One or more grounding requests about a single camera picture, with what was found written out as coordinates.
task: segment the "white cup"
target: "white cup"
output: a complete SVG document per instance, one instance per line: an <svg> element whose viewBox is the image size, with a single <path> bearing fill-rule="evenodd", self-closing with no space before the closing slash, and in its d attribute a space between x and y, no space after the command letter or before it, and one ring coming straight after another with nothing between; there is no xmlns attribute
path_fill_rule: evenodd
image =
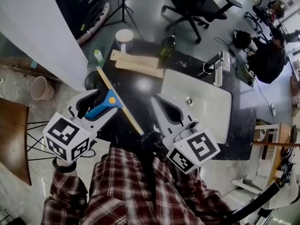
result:
<svg viewBox="0 0 300 225"><path fill-rule="evenodd" d="M121 49L121 53L126 53L131 48L133 32L128 29L122 29L116 33L116 41Z"/></svg>

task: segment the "black office chair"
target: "black office chair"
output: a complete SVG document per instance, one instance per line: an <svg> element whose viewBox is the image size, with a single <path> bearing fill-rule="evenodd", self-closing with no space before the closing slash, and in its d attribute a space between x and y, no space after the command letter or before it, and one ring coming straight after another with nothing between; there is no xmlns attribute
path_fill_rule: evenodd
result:
<svg viewBox="0 0 300 225"><path fill-rule="evenodd" d="M196 27L195 21L198 22L199 26L204 25L207 29L209 27L209 23L201 20L199 17L204 17L208 22L212 22L215 19L225 20L227 16L224 14L232 6L236 6L238 8L243 8L243 6L235 1L235 0L226 0L227 4L221 9L214 2L214 0L171 0L175 7L170 7L164 5L161 9L161 13L163 14L166 9L172 10L175 13L182 15L182 17L166 27L168 30L170 27L183 22L189 21L192 28L194 29L198 39L196 43L201 42L201 36Z"/></svg>
<svg viewBox="0 0 300 225"><path fill-rule="evenodd" d="M265 39L266 36L263 34L263 29L260 26L260 23L266 24L268 27L272 27L273 24L268 20L269 16L266 13L266 10L268 9L268 4L272 0L260 0L257 4L255 4L252 9L255 12L256 15L252 15L249 12L246 12L244 17L250 18L252 21L254 21L256 28L254 28L255 31L257 31L259 34L261 34Z"/></svg>

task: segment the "red plaid shirt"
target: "red plaid shirt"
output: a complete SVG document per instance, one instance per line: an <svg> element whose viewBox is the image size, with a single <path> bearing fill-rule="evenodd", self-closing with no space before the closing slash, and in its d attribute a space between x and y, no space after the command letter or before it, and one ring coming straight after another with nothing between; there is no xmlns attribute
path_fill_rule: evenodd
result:
<svg viewBox="0 0 300 225"><path fill-rule="evenodd" d="M206 188L198 169L185 175L158 157L152 168L155 202L140 160L123 149L110 148L95 164L88 203L79 177L55 172L42 224L214 225L230 211L218 191Z"/></svg>

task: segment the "black bag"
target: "black bag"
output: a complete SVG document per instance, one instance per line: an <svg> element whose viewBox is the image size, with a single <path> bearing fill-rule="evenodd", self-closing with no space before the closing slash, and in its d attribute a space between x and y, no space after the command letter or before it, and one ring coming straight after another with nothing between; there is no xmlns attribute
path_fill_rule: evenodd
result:
<svg viewBox="0 0 300 225"><path fill-rule="evenodd" d="M233 44L237 49L246 49L251 43L250 34L242 30L233 32L235 34Z"/></svg>

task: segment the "concrete floor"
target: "concrete floor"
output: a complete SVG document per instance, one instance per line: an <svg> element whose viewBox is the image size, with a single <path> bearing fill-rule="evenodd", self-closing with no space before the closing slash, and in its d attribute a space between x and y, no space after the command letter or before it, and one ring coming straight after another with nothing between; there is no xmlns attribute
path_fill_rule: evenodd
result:
<svg viewBox="0 0 300 225"><path fill-rule="evenodd" d="M224 0L215 0L218 5L225 4ZM188 22L183 22L177 26L177 46L176 49L192 55L203 61L208 61L212 56L222 49L225 45L217 43L214 37L220 37L224 41L231 42L231 34L234 29L246 30L255 34L249 21L243 18L247 10L251 10L252 0L238 0L244 6L243 9L231 8L227 13L228 19L225 21L215 20L211 23L208 30L199 27L202 36L202 42L195 44L196 36ZM111 11L117 7L117 0L109 0ZM147 41L160 43L162 39L168 36L164 32L165 26L179 16L171 11L167 11L161 16L160 9L164 5L170 5L170 0L128 0L127 5L134 10L134 19L140 32ZM113 25L101 29L91 40L82 45L82 50L89 60L89 69L95 68L96 59L94 50L100 49L104 56L107 56L108 50L114 41L115 33L122 28L124 24ZM260 83L262 92L265 94L269 103L274 103L277 109L277 122L292 124L292 101L289 93L289 76L291 71L288 66L285 67L281 76L271 85ZM30 107L29 122L42 121L50 119L53 114L62 112L71 97L78 92L67 86L56 86L56 95L51 101L33 101L30 98L30 85L33 77L23 77L19 73L0 68L0 78L5 81L0 83L2 92L6 99L25 104ZM258 94L258 117L273 122L266 102ZM41 137L42 129L34 129L30 134L35 138ZM28 145L33 145L34 140L28 138ZM78 160L77 171L86 187L89 188L90 177L93 165L107 152L108 142L101 142L95 145L97 155L93 158L80 158ZM29 158L48 157L46 153L31 150ZM49 188L52 181L53 168L52 160L30 161L30 175L32 186L29 187L19 181L15 176L0 165L0 203L7 208L14 217L22 216L27 224L39 224L42 217L43 202L49 195ZM209 161L202 168L202 178L206 181L209 188L218 189L221 194L232 191L235 187L231 184L232 179L244 177L247 174L247 168L251 167L248 161Z"/></svg>

